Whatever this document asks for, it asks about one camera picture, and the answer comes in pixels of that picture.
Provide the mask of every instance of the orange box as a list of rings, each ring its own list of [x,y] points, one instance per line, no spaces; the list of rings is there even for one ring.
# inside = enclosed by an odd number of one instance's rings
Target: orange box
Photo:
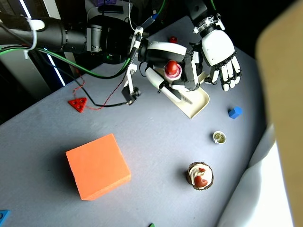
[[[82,200],[94,200],[131,179],[113,134],[67,151],[66,156]]]

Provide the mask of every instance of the light strip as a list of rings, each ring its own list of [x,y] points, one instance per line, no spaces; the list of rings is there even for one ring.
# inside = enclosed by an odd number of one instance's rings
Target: light strip
[[[30,15],[30,13],[29,13],[29,11],[28,11],[27,6],[25,5],[25,2],[24,2],[23,0],[19,0],[19,1],[20,1],[21,5],[22,5],[22,7],[23,7],[23,9],[24,9],[24,11],[25,11],[27,17],[28,17],[29,19],[31,19],[32,16]],[[53,68],[55,69],[55,72],[57,73],[57,75],[58,75],[58,77],[59,77],[59,79],[60,79],[62,85],[65,86],[66,84],[65,84],[64,80],[62,79],[62,76],[61,76],[61,74],[59,73],[58,69],[56,68],[56,65],[55,65],[55,63],[54,63],[52,57],[51,57],[49,54],[48,54],[47,56],[48,56],[49,61],[50,61],[51,64],[53,65]]]

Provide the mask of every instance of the cupcake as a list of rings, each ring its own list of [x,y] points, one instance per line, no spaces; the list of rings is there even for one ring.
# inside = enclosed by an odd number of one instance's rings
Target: cupcake
[[[189,165],[187,181],[196,190],[205,190],[213,185],[212,169],[204,162],[194,162]]]

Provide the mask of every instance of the red strawberry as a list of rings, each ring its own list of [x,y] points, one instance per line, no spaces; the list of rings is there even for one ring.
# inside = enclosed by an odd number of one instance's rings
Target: red strawberry
[[[206,185],[207,185],[207,180],[202,180],[200,176],[195,177],[195,186],[197,188],[202,188],[205,187]]]

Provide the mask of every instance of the white frosting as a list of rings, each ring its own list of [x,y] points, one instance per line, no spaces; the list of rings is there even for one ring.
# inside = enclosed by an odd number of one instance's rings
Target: white frosting
[[[203,173],[201,173],[199,168],[205,169],[205,171]],[[206,165],[203,165],[203,164],[197,164],[197,165],[193,166],[189,171],[189,176],[190,176],[192,185],[195,185],[195,177],[196,176],[200,176],[202,178],[202,180],[207,180],[207,185],[205,185],[204,187],[199,188],[199,189],[204,189],[205,187],[210,185],[211,182],[213,181],[213,172],[212,172],[212,170],[210,169],[209,166],[206,166]]]

